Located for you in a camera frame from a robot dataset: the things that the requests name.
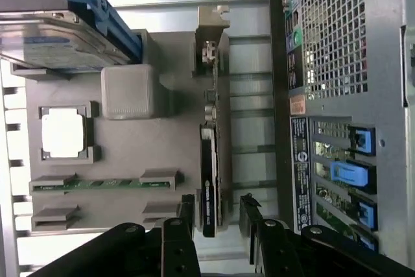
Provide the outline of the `green motherboard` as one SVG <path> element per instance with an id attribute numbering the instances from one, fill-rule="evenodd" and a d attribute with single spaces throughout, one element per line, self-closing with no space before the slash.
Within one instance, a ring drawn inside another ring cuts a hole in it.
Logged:
<path id="1" fill-rule="evenodd" d="M 322 204 L 317 203 L 316 215 L 334 230 L 352 239 L 353 231 L 350 228 L 350 222 L 343 221 L 340 214 L 345 215 L 351 209 L 349 193 L 353 192 L 354 188 L 345 182 L 332 180 L 330 164 L 332 162 L 353 160 L 355 155 L 343 147 L 324 141 L 315 141 L 313 152 L 317 156 L 317 159 L 313 160 L 313 173 L 316 177 L 314 192 L 334 209 L 334 212 L 332 212 Z"/>

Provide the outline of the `black service label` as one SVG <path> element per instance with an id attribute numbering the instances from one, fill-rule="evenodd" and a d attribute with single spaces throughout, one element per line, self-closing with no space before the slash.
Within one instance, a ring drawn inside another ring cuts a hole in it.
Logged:
<path id="1" fill-rule="evenodd" d="M 312 223 L 309 127 L 306 117 L 292 117 L 290 123 L 294 224 L 300 231 Z"/>

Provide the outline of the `green RAM stick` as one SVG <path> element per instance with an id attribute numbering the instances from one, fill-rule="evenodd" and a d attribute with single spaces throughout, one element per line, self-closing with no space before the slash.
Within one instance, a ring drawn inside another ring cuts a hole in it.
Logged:
<path id="1" fill-rule="evenodd" d="M 34 191 L 78 191 L 90 189 L 170 188 L 169 182 L 140 182 L 138 179 L 72 180 L 62 185 L 34 186 Z"/>

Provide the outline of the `grey printed parts rack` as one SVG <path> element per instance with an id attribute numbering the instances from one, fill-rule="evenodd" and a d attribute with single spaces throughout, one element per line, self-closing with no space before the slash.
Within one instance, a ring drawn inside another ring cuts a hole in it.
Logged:
<path id="1" fill-rule="evenodd" d="M 110 120 L 102 113 L 101 71 L 56 73 L 33 69 L 26 80 L 34 232 L 111 228 L 131 222 L 150 228 L 177 217 L 183 195 L 195 196 L 200 226 L 200 135 L 204 91 L 211 79 L 193 76 L 195 32 L 143 33 L 145 61 L 159 75 L 158 115 Z M 52 158 L 42 149 L 42 117 L 50 109 L 76 109 L 84 117 L 84 150 Z M 34 191 L 72 180 L 138 179 L 170 188 Z"/>

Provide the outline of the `orange sticker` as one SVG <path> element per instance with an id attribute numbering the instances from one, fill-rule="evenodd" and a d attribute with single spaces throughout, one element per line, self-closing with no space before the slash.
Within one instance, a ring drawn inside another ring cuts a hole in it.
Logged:
<path id="1" fill-rule="evenodd" d="M 305 95 L 295 95 L 289 98 L 290 114 L 291 115 L 305 115 L 306 100 Z"/>

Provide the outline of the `silver CPU chip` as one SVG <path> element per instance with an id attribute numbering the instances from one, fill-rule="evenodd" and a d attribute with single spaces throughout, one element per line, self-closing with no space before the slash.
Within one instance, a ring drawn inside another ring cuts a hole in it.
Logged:
<path id="1" fill-rule="evenodd" d="M 42 149 L 50 157 L 77 158 L 84 150 L 84 117 L 76 109 L 50 109 L 41 123 Z"/>

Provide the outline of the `light grey printed block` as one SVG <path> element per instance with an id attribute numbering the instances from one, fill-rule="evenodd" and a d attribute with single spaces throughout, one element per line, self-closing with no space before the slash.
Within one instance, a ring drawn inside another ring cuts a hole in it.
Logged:
<path id="1" fill-rule="evenodd" d="M 103 116 L 110 120 L 152 119 L 158 115 L 158 72 L 148 64 L 101 71 Z"/>

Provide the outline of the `rear port block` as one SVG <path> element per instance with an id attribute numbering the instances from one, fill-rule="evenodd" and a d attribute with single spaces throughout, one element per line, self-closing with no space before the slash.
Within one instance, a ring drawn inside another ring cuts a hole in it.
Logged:
<path id="1" fill-rule="evenodd" d="M 289 89 L 303 86 L 302 24 L 300 0 L 282 0 Z"/>

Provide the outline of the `grey metal PC case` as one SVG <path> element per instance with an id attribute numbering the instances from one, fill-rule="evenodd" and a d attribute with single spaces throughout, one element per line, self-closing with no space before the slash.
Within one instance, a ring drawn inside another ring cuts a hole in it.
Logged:
<path id="1" fill-rule="evenodd" d="M 306 117 L 311 225 L 334 230 L 316 215 L 317 203 L 334 212 L 314 192 L 313 143 L 324 141 L 377 169 L 377 193 L 353 187 L 351 209 L 340 214 L 350 222 L 349 239 L 359 243 L 357 234 L 371 235 L 379 254 L 415 270 L 415 0 L 300 0 L 303 86 L 293 90 L 282 0 L 269 0 L 269 5 L 279 216 L 299 232 L 290 123 L 292 117 Z M 289 98 L 295 95 L 305 95 L 305 115 L 291 115 Z M 356 152 L 355 127 L 375 128 L 375 156 Z M 377 204 L 377 231 L 359 222 L 359 200 Z"/>

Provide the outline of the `silver hard disk drive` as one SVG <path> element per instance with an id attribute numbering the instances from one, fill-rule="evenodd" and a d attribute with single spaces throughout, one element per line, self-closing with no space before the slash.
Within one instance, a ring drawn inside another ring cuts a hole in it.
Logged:
<path id="1" fill-rule="evenodd" d="M 68 11 L 0 13 L 0 58 L 24 68 L 93 73 L 130 59 Z"/>

